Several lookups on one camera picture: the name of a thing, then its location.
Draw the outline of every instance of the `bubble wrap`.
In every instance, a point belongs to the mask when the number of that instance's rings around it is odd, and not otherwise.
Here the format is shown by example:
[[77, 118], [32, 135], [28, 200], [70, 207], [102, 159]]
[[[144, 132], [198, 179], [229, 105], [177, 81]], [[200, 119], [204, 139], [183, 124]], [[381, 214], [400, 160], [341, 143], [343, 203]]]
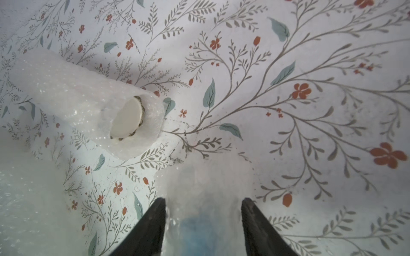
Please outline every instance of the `bubble wrap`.
[[[16, 60], [9, 75], [46, 113], [64, 119], [120, 159], [142, 154], [160, 132], [164, 106], [152, 92], [66, 62], [51, 51], [27, 52]], [[145, 108], [142, 125], [123, 140], [111, 138], [112, 122], [135, 96]]]

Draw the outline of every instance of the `gray-green leaf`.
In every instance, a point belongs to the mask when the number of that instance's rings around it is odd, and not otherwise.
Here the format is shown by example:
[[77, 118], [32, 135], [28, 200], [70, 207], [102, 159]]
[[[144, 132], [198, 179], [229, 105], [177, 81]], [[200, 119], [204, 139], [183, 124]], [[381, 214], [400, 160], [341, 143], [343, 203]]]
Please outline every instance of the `gray-green leaf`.
[[97, 166], [94, 168], [94, 171], [98, 171], [99, 169], [101, 169], [102, 165], [105, 162], [105, 157], [103, 154], [100, 155], [100, 159], [98, 160], [98, 164]]
[[165, 108], [165, 116], [168, 115], [168, 113], [174, 109], [175, 107], [175, 101], [171, 100], [171, 98], [165, 98], [164, 101], [164, 108]]
[[88, 247], [88, 256], [95, 256], [97, 249], [97, 232], [93, 239], [91, 239], [90, 246]]
[[296, 61], [294, 61], [289, 66], [282, 69], [282, 71], [278, 74], [278, 76], [271, 82], [271, 86], [274, 86], [275, 84], [280, 83], [283, 79], [285, 79], [290, 74], [292, 74], [292, 72], [295, 70], [295, 63]]
[[278, 37], [279, 40], [281, 42], [285, 41], [286, 38], [289, 37], [289, 29], [287, 28], [287, 26], [283, 23], [280, 23], [279, 21], [272, 19], [270, 17], [268, 17], [269, 20], [271, 20], [272, 22], [272, 30], [273, 32], [275, 32]]
[[215, 81], [212, 78], [212, 83], [208, 87], [208, 89], [206, 90], [204, 98], [202, 100], [202, 103], [203, 103], [204, 107], [212, 108], [214, 106], [215, 93], [216, 93], [216, 91], [215, 91]]
[[232, 133], [234, 136], [240, 138], [241, 140], [244, 140], [244, 139], [242, 139], [241, 132], [239, 131], [238, 126], [236, 126], [236, 125], [225, 123], [225, 124], [221, 124], [219, 126], [219, 129], [222, 130], [222, 131], [228, 131], [228, 132]]
[[137, 219], [140, 220], [142, 218], [142, 215], [144, 214], [144, 211], [142, 209], [142, 204], [139, 202], [137, 195], [133, 192], [134, 194], [134, 207], [135, 210], [137, 211]]
[[117, 45], [118, 45], [117, 42], [105, 43], [104, 44], [104, 52], [105, 53], [109, 52], [112, 48], [114, 48]]

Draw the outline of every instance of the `floral pattern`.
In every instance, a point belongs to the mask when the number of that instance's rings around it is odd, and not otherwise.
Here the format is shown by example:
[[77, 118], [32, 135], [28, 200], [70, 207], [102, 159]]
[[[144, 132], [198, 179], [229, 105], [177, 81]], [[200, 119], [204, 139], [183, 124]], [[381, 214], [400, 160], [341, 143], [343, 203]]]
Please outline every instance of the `floral pattern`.
[[[252, 196], [298, 254], [404, 255], [409, 13], [409, 0], [52, 0], [0, 48], [0, 125], [64, 172], [91, 256], [157, 198], [156, 170], [228, 151], [254, 165]], [[153, 92], [158, 141], [120, 161], [45, 113], [8, 77], [35, 48]]]

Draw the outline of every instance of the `bubble wrap roll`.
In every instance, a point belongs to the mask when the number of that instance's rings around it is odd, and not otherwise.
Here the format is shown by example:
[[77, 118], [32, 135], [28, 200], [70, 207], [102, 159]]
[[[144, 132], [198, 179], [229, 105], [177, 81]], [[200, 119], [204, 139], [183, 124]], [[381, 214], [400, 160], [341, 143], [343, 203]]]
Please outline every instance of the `bubble wrap roll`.
[[[108, 79], [86, 68], [64, 61], [59, 55], [34, 49], [16, 60], [10, 81], [33, 98], [48, 114], [58, 116], [89, 139], [120, 159], [142, 154], [157, 139], [164, 118], [164, 106], [152, 92]], [[130, 107], [140, 103], [135, 115]], [[128, 105], [128, 110], [120, 111]], [[112, 137], [116, 127], [138, 124], [126, 137]]]

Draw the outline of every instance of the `orange flower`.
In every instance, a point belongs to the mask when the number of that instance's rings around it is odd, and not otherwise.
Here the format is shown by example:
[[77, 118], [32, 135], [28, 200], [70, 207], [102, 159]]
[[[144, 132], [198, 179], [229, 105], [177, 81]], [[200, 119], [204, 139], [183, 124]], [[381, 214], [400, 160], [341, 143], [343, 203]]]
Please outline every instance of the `orange flower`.
[[123, 183], [120, 182], [119, 184], [115, 183], [115, 187], [114, 187], [114, 193], [117, 193], [117, 195], [120, 194], [121, 191], [123, 191]]
[[181, 110], [181, 113], [182, 113], [182, 114], [180, 114], [180, 117], [183, 116], [183, 117], [185, 118], [185, 115], [187, 114], [187, 110], [186, 110], [186, 109], [185, 109], [185, 110], [182, 109], [182, 110]]
[[257, 36], [257, 37], [255, 37], [255, 39], [253, 40], [253, 45], [254, 45], [254, 46], [257, 46], [257, 45], [259, 44], [259, 42], [260, 42], [260, 37]]
[[221, 46], [219, 45], [219, 38], [217, 38], [216, 40], [212, 40], [212, 41], [211, 41], [211, 45], [210, 45], [209, 47], [211, 47], [212, 50], [215, 50], [216, 48], [221, 47]]
[[302, 85], [300, 85], [300, 88], [299, 88], [299, 84], [295, 84], [294, 87], [296, 90], [292, 93], [292, 97], [294, 99], [297, 99], [299, 96], [301, 99], [305, 100], [306, 96], [312, 92], [312, 90], [308, 88], [309, 85], [307, 83], [303, 83]]
[[365, 8], [366, 6], [373, 6], [374, 5], [374, 1], [373, 0], [356, 0], [355, 1], [355, 5], [359, 6], [360, 9]]
[[80, 31], [80, 34], [82, 34], [82, 32], [84, 31], [85, 27], [84, 25], [81, 25], [80, 28], [78, 29]]
[[78, 205], [78, 202], [76, 202], [76, 201], [73, 200], [73, 205], [71, 206], [71, 209], [76, 210], [76, 209], [77, 209], [77, 205]]
[[98, 199], [97, 199], [98, 204], [103, 204], [103, 203], [104, 203], [103, 199], [104, 199], [104, 196], [103, 196], [103, 195], [99, 195], [99, 196], [98, 196]]
[[129, 41], [127, 41], [127, 45], [125, 46], [127, 48], [127, 50], [131, 49], [132, 47], [134, 47], [133, 44], [134, 40], [131, 38]]
[[290, 193], [287, 193], [286, 195], [283, 196], [282, 204], [286, 207], [289, 207], [291, 203], [292, 203], [292, 195]]
[[392, 152], [392, 146], [387, 142], [380, 143], [382, 148], [376, 147], [370, 150], [372, 156], [380, 156], [375, 158], [373, 161], [377, 165], [388, 165], [392, 169], [397, 168], [397, 160], [406, 161], [407, 155], [400, 150]]

